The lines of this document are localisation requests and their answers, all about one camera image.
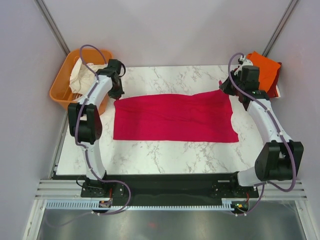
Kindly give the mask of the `magenta pink t shirt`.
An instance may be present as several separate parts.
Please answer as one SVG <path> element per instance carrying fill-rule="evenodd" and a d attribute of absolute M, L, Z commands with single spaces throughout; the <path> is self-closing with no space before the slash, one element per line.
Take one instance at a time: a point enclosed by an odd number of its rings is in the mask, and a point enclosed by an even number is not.
<path fill-rule="evenodd" d="M 237 143 L 230 98 L 221 90 L 134 96 L 114 102 L 119 141 Z"/>

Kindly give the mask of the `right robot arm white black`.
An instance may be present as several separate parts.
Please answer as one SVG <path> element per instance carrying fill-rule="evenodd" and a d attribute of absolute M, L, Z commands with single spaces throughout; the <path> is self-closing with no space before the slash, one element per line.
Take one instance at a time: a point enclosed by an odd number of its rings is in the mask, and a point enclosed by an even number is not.
<path fill-rule="evenodd" d="M 259 67 L 243 63 L 219 86 L 223 93 L 238 98 L 263 142 L 254 166 L 239 171 L 236 180 L 229 184 L 229 191 L 235 197 L 242 196 L 247 187 L 265 183 L 283 192 L 292 191 L 304 152 L 303 144 L 293 141 L 277 120 L 268 94 L 259 89 L 259 75 Z"/>

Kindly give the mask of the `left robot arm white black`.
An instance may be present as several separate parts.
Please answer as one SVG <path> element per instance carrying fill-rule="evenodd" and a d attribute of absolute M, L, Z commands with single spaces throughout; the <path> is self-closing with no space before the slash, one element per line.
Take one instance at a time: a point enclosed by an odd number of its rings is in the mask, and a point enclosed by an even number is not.
<path fill-rule="evenodd" d="M 117 59 L 109 59 L 107 66 L 94 72 L 93 84 L 87 93 L 67 108 L 70 135 L 81 148 L 86 165 L 81 197 L 105 198 L 109 196 L 110 185 L 100 152 L 99 139 L 103 126 L 98 108 L 105 96 L 118 100 L 124 94 L 121 71 L 124 64 Z"/>

